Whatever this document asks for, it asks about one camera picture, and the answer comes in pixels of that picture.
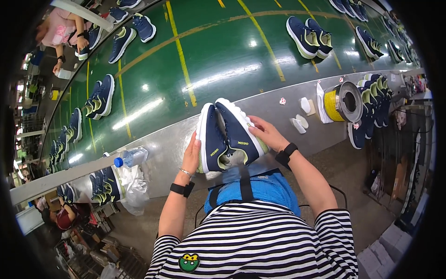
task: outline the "woman's right hand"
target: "woman's right hand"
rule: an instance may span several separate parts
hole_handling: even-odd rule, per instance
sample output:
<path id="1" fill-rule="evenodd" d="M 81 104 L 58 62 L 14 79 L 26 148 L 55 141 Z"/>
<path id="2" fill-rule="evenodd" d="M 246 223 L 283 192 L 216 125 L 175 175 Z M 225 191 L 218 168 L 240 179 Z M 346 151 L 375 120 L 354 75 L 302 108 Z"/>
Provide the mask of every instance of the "woman's right hand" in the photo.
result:
<path id="1" fill-rule="evenodd" d="M 266 122 L 257 116 L 249 115 L 248 117 L 255 125 L 255 127 L 250 126 L 248 128 L 249 132 L 256 137 L 259 137 L 274 151 L 280 152 L 288 146 L 289 141 L 287 141 L 271 123 Z"/>
<path id="2" fill-rule="evenodd" d="M 60 70 L 60 67 L 62 66 L 62 62 L 58 61 L 57 64 L 53 68 L 53 74 L 56 74 Z"/>

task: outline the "woman's left hand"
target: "woman's left hand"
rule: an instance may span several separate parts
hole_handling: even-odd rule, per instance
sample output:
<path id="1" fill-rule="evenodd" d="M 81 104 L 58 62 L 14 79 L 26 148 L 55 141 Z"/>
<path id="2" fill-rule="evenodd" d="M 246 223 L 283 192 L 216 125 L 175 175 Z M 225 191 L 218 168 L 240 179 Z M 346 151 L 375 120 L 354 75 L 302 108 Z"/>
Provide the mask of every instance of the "woman's left hand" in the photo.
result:
<path id="1" fill-rule="evenodd" d="M 197 171 L 198 154 L 200 152 L 201 146 L 201 141 L 195 139 L 196 136 L 197 132 L 194 132 L 192 134 L 192 138 L 190 139 L 189 145 L 186 148 L 186 151 L 184 151 L 183 165 L 181 166 L 182 169 L 191 174 L 194 174 Z"/>
<path id="2" fill-rule="evenodd" d="M 78 37 L 78 53 L 81 53 L 81 50 L 88 46 L 88 40 L 84 37 Z"/>

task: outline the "woman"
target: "woman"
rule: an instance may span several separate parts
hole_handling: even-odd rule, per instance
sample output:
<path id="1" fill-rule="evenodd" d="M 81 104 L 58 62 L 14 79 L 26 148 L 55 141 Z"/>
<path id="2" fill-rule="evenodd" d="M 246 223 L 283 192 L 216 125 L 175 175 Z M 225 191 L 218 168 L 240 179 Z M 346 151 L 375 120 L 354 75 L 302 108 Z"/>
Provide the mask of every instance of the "woman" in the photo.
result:
<path id="1" fill-rule="evenodd" d="M 53 73 L 56 73 L 64 61 L 63 45 L 77 46 L 77 53 L 88 47 L 88 29 L 91 22 L 61 8 L 54 8 L 50 15 L 37 26 L 36 42 L 56 49 L 58 58 Z"/>
<path id="2" fill-rule="evenodd" d="M 272 124 L 249 118 L 255 125 L 249 132 L 276 152 L 293 146 Z M 174 181 L 183 187 L 190 183 L 187 172 L 198 167 L 201 143 L 195 135 L 184 153 L 185 172 L 179 171 Z M 314 228 L 298 217 L 297 198 L 278 169 L 250 178 L 249 202 L 231 194 L 242 191 L 239 180 L 212 189 L 205 202 L 207 217 L 183 240 L 186 198 L 171 191 L 146 278 L 358 277 L 349 212 L 338 208 L 327 181 L 298 150 L 290 154 L 288 166 L 313 211 Z M 206 210 L 211 203 L 216 206 Z"/>
<path id="3" fill-rule="evenodd" d="M 72 226 L 78 224 L 83 218 L 90 214 L 88 204 L 68 204 L 59 197 L 61 210 L 58 213 L 50 211 L 48 208 L 42 210 L 42 220 L 46 224 L 56 224 L 61 230 L 71 229 Z"/>

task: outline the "black and white striped shirt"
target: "black and white striped shirt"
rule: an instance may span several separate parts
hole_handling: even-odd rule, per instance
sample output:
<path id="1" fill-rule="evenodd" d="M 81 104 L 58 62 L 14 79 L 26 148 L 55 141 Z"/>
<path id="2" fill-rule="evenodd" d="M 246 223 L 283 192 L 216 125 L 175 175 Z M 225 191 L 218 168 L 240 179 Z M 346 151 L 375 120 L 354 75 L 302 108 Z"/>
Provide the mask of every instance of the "black and white striped shirt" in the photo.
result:
<path id="1" fill-rule="evenodd" d="M 198 259 L 190 258 L 193 254 Z M 180 264 L 186 263 L 198 267 L 185 272 Z M 357 278 L 349 212 L 324 211 L 312 228 L 270 202 L 225 204 L 183 241 L 159 237 L 145 278 L 246 278 L 243 273 L 254 278 Z"/>

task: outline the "yellow tape roll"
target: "yellow tape roll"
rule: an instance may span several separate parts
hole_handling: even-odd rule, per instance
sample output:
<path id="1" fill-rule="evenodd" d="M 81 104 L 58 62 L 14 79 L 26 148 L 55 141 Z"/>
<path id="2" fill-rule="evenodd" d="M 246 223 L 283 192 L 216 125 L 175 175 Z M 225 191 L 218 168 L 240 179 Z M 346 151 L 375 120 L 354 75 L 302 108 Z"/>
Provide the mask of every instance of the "yellow tape roll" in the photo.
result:
<path id="1" fill-rule="evenodd" d="M 333 121 L 345 121 L 336 110 L 336 90 L 325 93 L 324 107 L 328 117 Z"/>

